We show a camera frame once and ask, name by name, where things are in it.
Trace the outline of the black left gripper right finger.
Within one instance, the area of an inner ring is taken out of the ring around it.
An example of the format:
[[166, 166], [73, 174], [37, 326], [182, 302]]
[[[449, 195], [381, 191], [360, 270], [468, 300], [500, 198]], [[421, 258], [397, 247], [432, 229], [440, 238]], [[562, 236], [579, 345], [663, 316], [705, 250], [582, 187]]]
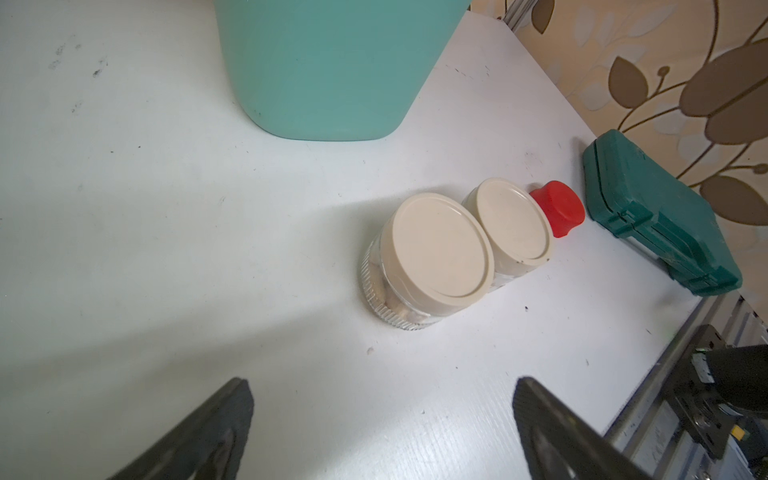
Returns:
[[533, 377], [517, 380], [512, 410], [533, 479], [647, 479]]

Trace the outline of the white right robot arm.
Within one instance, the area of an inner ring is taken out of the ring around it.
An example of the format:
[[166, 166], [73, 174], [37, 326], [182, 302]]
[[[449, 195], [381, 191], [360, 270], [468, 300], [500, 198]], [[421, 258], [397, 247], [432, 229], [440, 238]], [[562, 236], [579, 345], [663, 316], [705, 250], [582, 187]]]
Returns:
[[663, 398], [692, 440], [720, 460], [739, 417], [767, 417], [767, 346], [729, 346], [714, 327], [701, 325], [665, 381]]

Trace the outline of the red jar lid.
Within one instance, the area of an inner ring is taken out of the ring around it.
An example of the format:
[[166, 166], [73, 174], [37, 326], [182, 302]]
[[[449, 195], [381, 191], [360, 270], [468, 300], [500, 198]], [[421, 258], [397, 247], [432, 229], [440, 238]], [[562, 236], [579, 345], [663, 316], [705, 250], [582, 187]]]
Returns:
[[586, 219], [586, 211], [578, 195], [560, 181], [550, 181], [530, 192], [544, 212], [555, 238], [563, 238]]

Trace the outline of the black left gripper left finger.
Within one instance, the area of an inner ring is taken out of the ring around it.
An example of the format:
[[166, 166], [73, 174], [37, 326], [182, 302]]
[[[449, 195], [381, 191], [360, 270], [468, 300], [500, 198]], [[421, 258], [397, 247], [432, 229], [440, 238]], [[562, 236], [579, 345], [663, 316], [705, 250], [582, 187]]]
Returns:
[[234, 377], [113, 477], [235, 479], [253, 412], [248, 381]]

